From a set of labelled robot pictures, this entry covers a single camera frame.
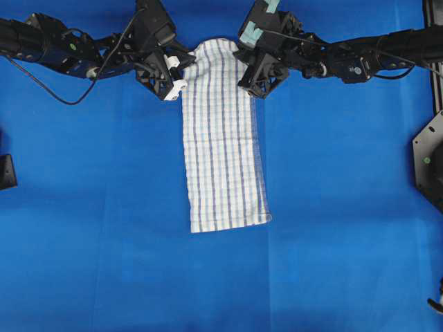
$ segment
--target blue stripe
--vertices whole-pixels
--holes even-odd
[[[214,152],[213,152],[213,140],[211,137],[210,130],[210,83],[212,79],[212,75],[210,72],[210,59],[208,53],[206,52],[206,43],[203,44],[203,51],[205,53],[205,57],[208,60],[208,90],[207,90],[207,101],[208,101],[208,140],[209,140],[209,154],[210,154],[210,176],[211,176],[211,185],[213,187],[213,214],[214,214],[214,227],[215,230],[218,230],[217,227],[217,204],[215,201],[215,177],[214,177]]]
[[[258,130],[257,130],[257,113],[255,110],[255,100],[249,98],[251,105],[251,127],[253,135],[253,152],[254,152],[254,168],[255,168],[255,185],[257,186],[257,198],[258,198],[258,214],[260,223],[262,222],[262,195],[264,196],[263,185],[263,172],[262,172],[262,157],[260,155],[260,146],[258,142]]]
[[[226,130],[225,130],[225,126],[226,126],[226,119],[225,119],[225,113],[224,113],[224,76],[225,76],[225,62],[224,62],[224,56],[223,56],[223,52],[222,49],[220,48],[220,44],[219,44],[219,40],[216,39],[217,42],[217,47],[219,49],[220,52],[220,56],[221,56],[221,118],[222,118],[222,122],[223,122],[223,148],[224,148],[224,166],[226,169],[226,189],[228,191],[228,213],[229,213],[229,228],[233,227],[233,216],[232,216],[232,212],[231,209],[232,207],[230,206],[230,183],[229,183],[229,164],[228,164],[228,147],[226,145]]]
[[[239,82],[238,63],[239,60],[235,59],[235,81]],[[239,109],[239,89],[235,87],[235,111],[237,112],[237,140],[238,140],[238,152],[240,156],[240,176],[242,177],[242,199],[243,199],[243,224],[246,224],[246,195],[244,193],[244,170],[243,170],[243,158],[242,158],[242,141],[240,140],[240,109]]]
[[[199,166],[199,148],[197,146],[197,78],[199,77],[199,65],[195,63],[197,72],[194,80],[194,144],[195,144],[195,165],[197,166],[197,196],[199,200],[199,229],[203,232],[203,226],[201,224],[201,190],[200,190],[200,166]]]

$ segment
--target white clip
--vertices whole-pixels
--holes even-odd
[[[168,102],[177,100],[179,98],[180,91],[184,90],[187,86],[188,83],[185,80],[174,81],[174,87],[168,93],[164,100],[167,100]]]
[[[177,68],[180,66],[180,60],[178,57],[167,57],[165,55],[165,62],[168,66],[168,70],[170,71],[171,68]],[[184,90],[188,86],[188,83],[185,80],[177,80],[174,81],[174,87],[172,90],[168,93],[168,95],[165,97],[164,100],[167,101],[173,101],[177,100],[180,95],[180,91]]]
[[[167,57],[165,55],[165,62],[166,66],[168,66],[168,70],[170,71],[171,68],[177,68],[180,66],[180,60],[178,57]]]

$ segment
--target teal tape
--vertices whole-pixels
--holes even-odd
[[[255,28],[255,23],[252,21],[248,22],[248,25],[244,29],[244,32],[242,33],[242,36],[240,37],[240,41],[243,44],[248,44],[252,47],[255,47],[257,44],[257,40],[260,39],[260,37],[263,34],[263,30],[259,28]]]
[[[277,6],[280,3],[280,0],[264,0],[268,4],[268,9],[266,12],[275,13],[277,10]]]

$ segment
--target metal frame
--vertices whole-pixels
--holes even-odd
[[[443,0],[423,0],[424,21],[426,27],[433,24],[443,25]],[[432,68],[443,73],[443,64],[432,64]],[[434,114],[443,110],[443,79],[431,73],[431,85],[434,95]]]

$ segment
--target towel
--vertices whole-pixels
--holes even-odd
[[[211,39],[185,70],[183,143],[191,232],[213,232],[271,220],[257,136],[255,100],[237,83],[246,66],[237,46]]]

